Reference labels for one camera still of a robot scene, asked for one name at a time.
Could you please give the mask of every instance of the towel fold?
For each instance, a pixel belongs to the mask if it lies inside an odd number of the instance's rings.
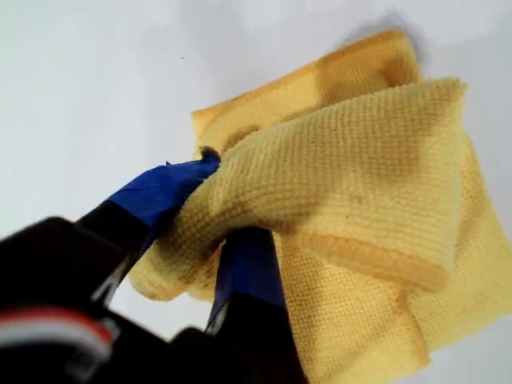
[[[211,298],[232,229],[274,232],[311,382],[388,382],[512,304],[512,249],[461,128],[466,86],[422,82],[399,30],[195,112],[221,165],[130,273]]]

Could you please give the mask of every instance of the fabric texture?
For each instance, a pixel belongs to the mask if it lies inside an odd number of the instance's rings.
[[[218,171],[130,273],[212,298],[232,229],[274,232],[311,382],[388,382],[512,304],[512,249],[461,128],[466,86],[422,81],[391,30],[193,114]]]

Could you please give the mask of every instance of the white surface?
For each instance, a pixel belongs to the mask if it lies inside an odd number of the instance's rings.
[[[465,127],[510,236],[511,17],[508,0],[3,0],[0,235],[78,218],[141,171],[190,159],[192,110],[397,23],[425,50],[427,74],[470,84]],[[129,285],[113,307],[165,337],[209,312]],[[504,318],[403,382],[510,382],[511,352]]]

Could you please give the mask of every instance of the white table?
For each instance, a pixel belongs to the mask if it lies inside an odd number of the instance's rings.
[[[3,0],[0,235],[78,218],[143,170],[189,159],[192,110],[392,24],[424,49],[427,75],[470,84],[465,128],[511,235],[511,18],[507,0]],[[164,337],[209,312],[127,284],[113,308]],[[402,382],[508,383],[511,355],[508,317]]]

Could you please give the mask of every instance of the red stripe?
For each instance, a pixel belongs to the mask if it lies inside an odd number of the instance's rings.
[[[79,324],[96,334],[105,343],[112,344],[113,341],[112,334],[96,319],[73,310],[44,306],[0,312],[0,326],[8,322],[37,322],[38,320],[59,320],[61,322]]]

